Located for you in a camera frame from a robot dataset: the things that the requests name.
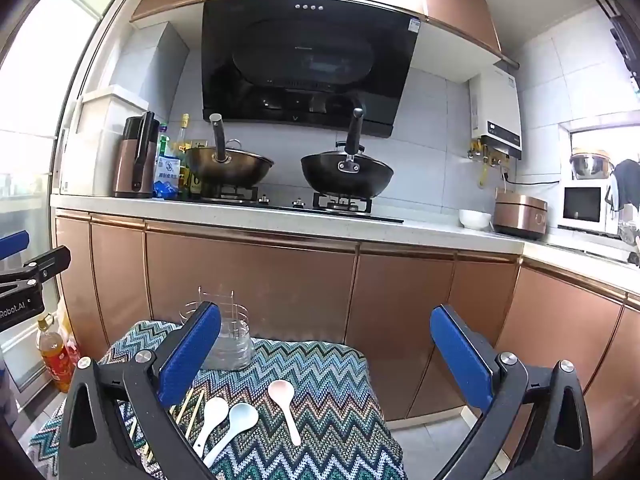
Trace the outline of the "copper electric kettle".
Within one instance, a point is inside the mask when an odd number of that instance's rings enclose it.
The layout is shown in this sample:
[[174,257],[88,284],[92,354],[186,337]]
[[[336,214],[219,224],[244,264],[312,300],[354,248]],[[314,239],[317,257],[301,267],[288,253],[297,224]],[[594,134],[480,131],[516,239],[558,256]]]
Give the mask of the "copper electric kettle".
[[115,197],[152,197],[158,130],[160,122],[153,112],[126,119],[116,157]]

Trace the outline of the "white ceramic bowl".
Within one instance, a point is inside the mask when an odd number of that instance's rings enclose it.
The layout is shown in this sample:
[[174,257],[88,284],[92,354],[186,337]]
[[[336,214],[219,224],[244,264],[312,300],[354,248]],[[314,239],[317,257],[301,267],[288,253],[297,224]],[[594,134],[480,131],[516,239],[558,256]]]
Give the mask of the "white ceramic bowl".
[[491,214],[477,210],[460,209],[459,222],[465,229],[483,231],[491,225]]

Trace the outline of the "black wok with lid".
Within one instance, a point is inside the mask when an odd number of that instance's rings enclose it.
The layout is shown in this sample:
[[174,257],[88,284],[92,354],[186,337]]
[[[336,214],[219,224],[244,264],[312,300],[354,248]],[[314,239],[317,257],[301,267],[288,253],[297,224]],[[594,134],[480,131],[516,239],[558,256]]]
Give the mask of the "black wok with lid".
[[300,160],[308,184],[318,193],[370,200],[380,195],[394,175],[385,162],[363,153],[360,136],[361,107],[352,110],[346,141],[334,151],[304,156]]

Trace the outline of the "orange cooking oil bottle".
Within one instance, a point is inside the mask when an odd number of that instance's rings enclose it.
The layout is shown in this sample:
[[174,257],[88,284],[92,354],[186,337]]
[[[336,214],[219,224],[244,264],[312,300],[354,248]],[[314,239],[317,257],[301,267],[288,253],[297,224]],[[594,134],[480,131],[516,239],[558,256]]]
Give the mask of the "orange cooking oil bottle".
[[62,336],[53,328],[52,314],[40,316],[37,321],[36,347],[55,387],[66,393],[72,382],[74,364],[68,355]]

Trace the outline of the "copper rice cooker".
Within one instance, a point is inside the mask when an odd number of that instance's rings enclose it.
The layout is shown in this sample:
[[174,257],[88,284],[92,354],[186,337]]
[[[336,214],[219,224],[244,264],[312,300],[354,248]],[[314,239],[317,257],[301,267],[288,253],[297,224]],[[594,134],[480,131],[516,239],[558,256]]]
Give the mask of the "copper rice cooker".
[[541,240],[547,231],[548,204],[514,192],[497,193],[492,226],[501,234]]

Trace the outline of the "white ceramic spoon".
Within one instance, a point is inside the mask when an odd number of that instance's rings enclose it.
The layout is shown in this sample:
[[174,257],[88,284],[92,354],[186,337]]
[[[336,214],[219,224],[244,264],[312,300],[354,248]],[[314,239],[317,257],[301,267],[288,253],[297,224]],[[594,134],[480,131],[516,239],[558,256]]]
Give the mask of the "white ceramic spoon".
[[228,416],[229,404],[224,398],[211,398],[204,406],[204,420],[193,449],[198,457],[203,457],[204,448],[209,435]]

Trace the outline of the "black gas stove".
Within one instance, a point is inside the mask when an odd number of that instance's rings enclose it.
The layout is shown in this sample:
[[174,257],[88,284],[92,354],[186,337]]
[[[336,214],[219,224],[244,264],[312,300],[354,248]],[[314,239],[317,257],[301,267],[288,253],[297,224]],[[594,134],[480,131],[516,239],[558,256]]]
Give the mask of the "black gas stove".
[[191,200],[206,204],[308,212],[308,214],[324,214],[358,220],[402,223],[401,219],[372,214],[370,198],[322,194],[316,191],[312,192],[311,200],[297,197],[286,205],[277,205],[267,194],[260,192],[258,186],[240,188],[232,185],[203,184],[201,192],[191,194]]

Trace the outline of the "copper lower kitchen cabinets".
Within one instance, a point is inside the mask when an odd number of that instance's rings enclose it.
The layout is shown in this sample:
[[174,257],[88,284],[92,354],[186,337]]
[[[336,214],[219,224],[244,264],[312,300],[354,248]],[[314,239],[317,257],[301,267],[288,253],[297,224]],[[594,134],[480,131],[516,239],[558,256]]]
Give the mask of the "copper lower kitchen cabinets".
[[201,292],[232,296],[255,336],[360,350],[386,417],[422,417],[461,402],[427,326],[450,304],[524,362],[573,362],[594,474],[638,477],[635,266],[453,226],[114,198],[63,198],[53,214],[72,254],[62,294],[89,356],[142,318],[178,321]]

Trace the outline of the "white storage box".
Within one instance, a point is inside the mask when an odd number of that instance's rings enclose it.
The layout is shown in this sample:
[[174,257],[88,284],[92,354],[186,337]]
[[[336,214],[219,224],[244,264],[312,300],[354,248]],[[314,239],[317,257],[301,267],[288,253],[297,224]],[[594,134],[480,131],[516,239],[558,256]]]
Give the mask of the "white storage box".
[[111,196],[126,119],[148,109],[148,102],[119,84],[85,93],[65,137],[58,192]]

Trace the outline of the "white blue salt bag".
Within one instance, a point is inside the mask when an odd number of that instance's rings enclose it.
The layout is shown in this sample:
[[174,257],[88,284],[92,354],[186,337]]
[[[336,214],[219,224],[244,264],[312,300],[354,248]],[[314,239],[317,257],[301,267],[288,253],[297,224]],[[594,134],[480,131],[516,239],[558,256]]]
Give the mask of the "white blue salt bag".
[[172,200],[179,194],[181,162],[178,157],[160,155],[154,170],[153,193],[157,198]]

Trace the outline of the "light blue ceramic spoon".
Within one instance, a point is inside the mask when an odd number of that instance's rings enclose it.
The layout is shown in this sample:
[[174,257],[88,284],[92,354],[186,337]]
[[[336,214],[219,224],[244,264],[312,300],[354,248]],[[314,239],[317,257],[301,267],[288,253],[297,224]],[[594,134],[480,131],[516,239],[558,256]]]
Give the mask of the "light blue ceramic spoon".
[[229,412],[229,429],[222,439],[204,457],[204,464],[210,468],[218,455],[242,432],[252,429],[258,422],[259,414],[253,405],[238,403]]

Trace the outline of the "white microwave oven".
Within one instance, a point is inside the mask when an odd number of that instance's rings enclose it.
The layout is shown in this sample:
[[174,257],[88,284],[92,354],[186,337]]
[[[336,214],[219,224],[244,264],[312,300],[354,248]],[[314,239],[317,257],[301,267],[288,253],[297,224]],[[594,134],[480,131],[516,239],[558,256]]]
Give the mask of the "white microwave oven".
[[612,211],[611,200],[611,185],[608,180],[570,180],[563,186],[559,226],[616,236],[617,218]]

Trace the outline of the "black range hood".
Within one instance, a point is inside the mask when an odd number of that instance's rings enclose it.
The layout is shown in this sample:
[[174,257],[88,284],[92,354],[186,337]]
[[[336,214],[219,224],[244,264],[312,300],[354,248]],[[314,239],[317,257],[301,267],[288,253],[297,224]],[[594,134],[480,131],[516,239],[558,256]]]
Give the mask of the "black range hood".
[[362,131],[394,128],[421,22],[349,0],[208,0],[203,115]]

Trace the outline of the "bamboo chopstick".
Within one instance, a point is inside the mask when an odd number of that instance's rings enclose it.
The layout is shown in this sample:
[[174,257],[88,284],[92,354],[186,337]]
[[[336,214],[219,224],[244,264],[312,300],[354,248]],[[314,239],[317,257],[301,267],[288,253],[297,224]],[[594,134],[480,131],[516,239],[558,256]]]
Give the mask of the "bamboo chopstick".
[[186,406],[188,405],[188,403],[189,403],[189,399],[184,399],[183,402],[181,403],[180,410],[177,412],[178,415],[176,417],[176,424],[180,422],[183,412],[186,409]]
[[191,413],[191,417],[188,423],[188,426],[186,426],[186,434],[184,435],[186,437],[186,440],[189,440],[190,438],[190,434],[192,432],[192,428],[194,426],[194,422],[196,421],[196,419],[198,418],[198,410],[200,409],[200,405],[202,403],[202,400],[204,398],[204,391],[202,391],[200,393],[200,395],[198,396],[198,400],[196,401],[193,411]]

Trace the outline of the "pink ceramic spoon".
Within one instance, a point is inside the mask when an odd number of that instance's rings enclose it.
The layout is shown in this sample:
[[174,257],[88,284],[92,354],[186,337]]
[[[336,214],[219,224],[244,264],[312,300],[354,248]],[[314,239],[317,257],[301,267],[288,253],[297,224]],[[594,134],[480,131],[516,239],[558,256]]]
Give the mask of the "pink ceramic spoon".
[[288,433],[292,441],[292,445],[299,446],[302,444],[299,431],[291,412],[291,403],[294,398],[295,390],[293,385],[286,380],[275,380],[268,387],[268,394],[270,399],[281,409],[286,426],[288,426]]

